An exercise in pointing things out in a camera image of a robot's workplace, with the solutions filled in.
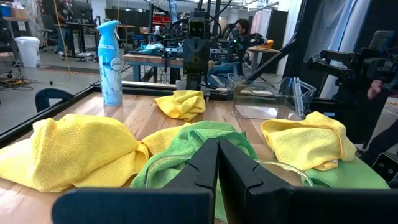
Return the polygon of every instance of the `clear plastic container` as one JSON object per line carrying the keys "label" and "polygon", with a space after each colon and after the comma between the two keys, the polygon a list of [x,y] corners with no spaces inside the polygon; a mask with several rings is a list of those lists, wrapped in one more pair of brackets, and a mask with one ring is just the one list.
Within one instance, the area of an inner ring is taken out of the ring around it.
{"label": "clear plastic container", "polygon": [[[157,159],[148,167],[145,173],[144,187],[159,188],[163,187],[164,184],[166,184],[164,182],[158,183],[152,181],[155,175],[159,175],[154,173],[155,167],[165,162],[168,164],[178,164],[176,165],[176,167],[174,167],[175,168],[174,174],[177,175],[178,170],[182,170],[189,159],[191,159],[191,156],[165,156],[161,157],[160,159]],[[305,185],[307,187],[313,187],[311,179],[302,171],[298,170],[297,168],[291,165],[275,161],[262,161],[262,160],[255,160],[255,161],[258,162],[260,165],[262,165],[264,168],[266,168],[269,172],[273,173],[274,175],[278,176],[279,178],[281,178],[282,180],[286,181],[287,183],[293,186]]]}
{"label": "clear plastic container", "polygon": [[305,118],[317,90],[299,78],[279,82],[253,81],[246,85],[236,74],[229,73],[227,89],[232,94],[232,115],[250,119]]}

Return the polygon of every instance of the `person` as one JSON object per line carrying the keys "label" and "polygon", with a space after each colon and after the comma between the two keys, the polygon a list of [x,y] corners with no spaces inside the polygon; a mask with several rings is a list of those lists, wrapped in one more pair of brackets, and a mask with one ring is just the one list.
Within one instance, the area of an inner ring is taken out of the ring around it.
{"label": "person", "polygon": [[[56,5],[57,7],[57,14],[54,14],[54,21],[56,25],[58,24],[57,16],[59,19],[60,24],[66,24],[68,22],[68,19],[70,19],[70,11],[66,8],[65,4],[63,3],[63,0],[56,0]],[[55,26],[57,33],[58,33],[58,47],[57,47],[57,53],[59,55],[65,55],[65,49],[63,47],[63,42],[61,38],[61,32],[62,32],[62,37],[64,39],[65,45],[69,43],[69,31],[66,28],[61,28],[59,29],[58,26]]]}
{"label": "person", "polygon": [[[368,99],[373,100],[381,92],[382,85],[382,81],[373,80],[371,87],[368,90]],[[372,139],[368,150],[362,154],[361,160],[368,166],[373,166],[381,152],[386,152],[389,148],[398,143],[398,138],[395,138],[397,133],[398,120],[395,120],[389,128]]]}
{"label": "person", "polygon": [[[250,34],[250,24],[247,19],[238,19],[235,22],[235,29],[239,31],[239,36],[245,36]],[[212,78],[209,80],[210,85],[213,86],[222,86],[227,81],[227,74],[234,72],[235,63],[222,63],[217,67],[213,67],[209,71],[209,76],[212,75]]]}

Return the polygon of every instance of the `dark hair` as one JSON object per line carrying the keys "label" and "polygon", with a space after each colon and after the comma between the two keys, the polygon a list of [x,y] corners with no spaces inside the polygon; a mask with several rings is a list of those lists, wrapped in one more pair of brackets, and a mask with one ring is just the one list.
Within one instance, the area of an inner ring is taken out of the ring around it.
{"label": "dark hair", "polygon": [[235,25],[236,24],[240,24],[241,25],[241,27],[242,27],[242,29],[245,29],[246,31],[244,31],[244,35],[249,35],[250,34],[250,24],[249,24],[249,21],[247,20],[247,19],[238,19],[236,22],[235,22]]}

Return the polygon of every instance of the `black chair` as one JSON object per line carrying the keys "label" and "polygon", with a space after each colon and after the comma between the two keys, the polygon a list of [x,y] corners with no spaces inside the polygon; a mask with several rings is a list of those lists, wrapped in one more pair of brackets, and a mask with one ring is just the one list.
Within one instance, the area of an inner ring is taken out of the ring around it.
{"label": "black chair", "polygon": [[54,18],[50,15],[42,14],[42,22],[44,25],[44,44],[40,46],[44,52],[47,52],[48,46],[56,46],[58,40],[58,33],[55,28]]}
{"label": "black chair", "polygon": [[37,112],[45,110],[50,107],[49,99],[62,99],[62,101],[68,101],[73,98],[73,95],[67,91],[45,88],[40,90],[35,95],[35,104]]}

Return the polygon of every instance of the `spray bottle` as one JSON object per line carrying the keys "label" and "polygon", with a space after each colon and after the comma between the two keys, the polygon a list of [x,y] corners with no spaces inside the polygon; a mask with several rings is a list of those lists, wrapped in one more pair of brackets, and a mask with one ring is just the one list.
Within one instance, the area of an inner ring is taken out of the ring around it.
{"label": "spray bottle", "polygon": [[119,44],[115,30],[119,21],[109,21],[98,26],[101,39],[98,45],[99,72],[104,104],[117,106],[122,104],[122,76]]}

